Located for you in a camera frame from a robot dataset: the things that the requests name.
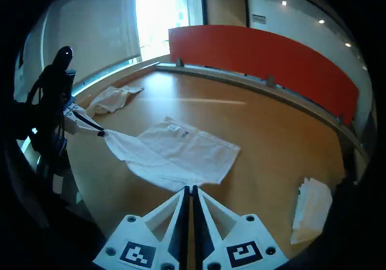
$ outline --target white wall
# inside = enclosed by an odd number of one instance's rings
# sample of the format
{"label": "white wall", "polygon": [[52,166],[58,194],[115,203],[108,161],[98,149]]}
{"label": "white wall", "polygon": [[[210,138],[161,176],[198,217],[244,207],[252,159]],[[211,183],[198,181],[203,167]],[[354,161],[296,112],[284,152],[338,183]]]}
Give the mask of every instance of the white wall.
{"label": "white wall", "polygon": [[[337,65],[358,87],[353,125],[360,136],[372,108],[372,85],[370,76],[351,49],[318,19],[292,9],[289,3],[287,6],[270,0],[248,0],[248,3],[250,27],[285,36],[314,49]],[[252,14],[265,16],[266,24],[253,22]],[[328,17],[323,19],[332,22]]]}

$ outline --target screw hole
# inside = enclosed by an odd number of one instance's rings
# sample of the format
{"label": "screw hole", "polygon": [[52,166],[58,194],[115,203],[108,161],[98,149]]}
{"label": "screw hole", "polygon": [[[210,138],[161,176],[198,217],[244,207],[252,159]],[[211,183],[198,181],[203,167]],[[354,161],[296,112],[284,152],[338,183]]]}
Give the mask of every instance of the screw hole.
{"label": "screw hole", "polygon": [[174,265],[170,263],[164,263],[161,265],[161,270],[174,270]]}
{"label": "screw hole", "polygon": [[114,248],[107,247],[106,248],[106,254],[109,255],[109,256],[114,256],[115,254],[117,254],[117,251],[115,251]]}
{"label": "screw hole", "polygon": [[276,253],[276,249],[273,248],[273,247],[268,247],[267,250],[265,250],[265,252],[268,254],[268,255],[273,255]]}
{"label": "screw hole", "polygon": [[220,270],[221,265],[219,263],[210,263],[208,265],[208,270]]}

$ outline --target red panel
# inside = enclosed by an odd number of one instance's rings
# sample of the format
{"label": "red panel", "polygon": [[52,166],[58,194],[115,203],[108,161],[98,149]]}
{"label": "red panel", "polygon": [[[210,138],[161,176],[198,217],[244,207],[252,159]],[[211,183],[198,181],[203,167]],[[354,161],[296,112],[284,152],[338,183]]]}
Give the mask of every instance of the red panel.
{"label": "red panel", "polygon": [[236,26],[190,26],[169,30],[170,57],[267,79],[291,89],[349,125],[358,89],[333,62],[286,37]]}

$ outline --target window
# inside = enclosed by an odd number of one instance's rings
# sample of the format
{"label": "window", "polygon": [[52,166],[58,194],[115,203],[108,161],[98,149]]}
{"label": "window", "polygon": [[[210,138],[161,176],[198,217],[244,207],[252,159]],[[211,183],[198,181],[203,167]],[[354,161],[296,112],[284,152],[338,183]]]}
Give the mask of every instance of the window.
{"label": "window", "polygon": [[136,0],[142,60],[170,53],[168,29],[189,25],[187,0]]}

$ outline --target folded cloth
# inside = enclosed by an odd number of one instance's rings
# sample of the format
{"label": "folded cloth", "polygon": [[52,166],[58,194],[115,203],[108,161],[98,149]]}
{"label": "folded cloth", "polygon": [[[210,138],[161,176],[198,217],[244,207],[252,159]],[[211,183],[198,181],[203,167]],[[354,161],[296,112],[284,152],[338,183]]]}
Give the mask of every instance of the folded cloth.
{"label": "folded cloth", "polygon": [[115,88],[110,86],[94,98],[86,109],[86,113],[89,117],[93,117],[96,113],[104,114],[107,112],[114,112],[117,109],[124,107],[126,99],[130,95],[137,94],[142,90],[143,87],[123,86],[121,88]]}
{"label": "folded cloth", "polygon": [[313,178],[305,178],[299,191],[291,244],[306,242],[319,236],[332,204],[329,187]]}
{"label": "folded cloth", "polygon": [[138,137],[106,130],[104,139],[134,174],[174,192],[184,186],[220,184],[240,151],[170,117]]}

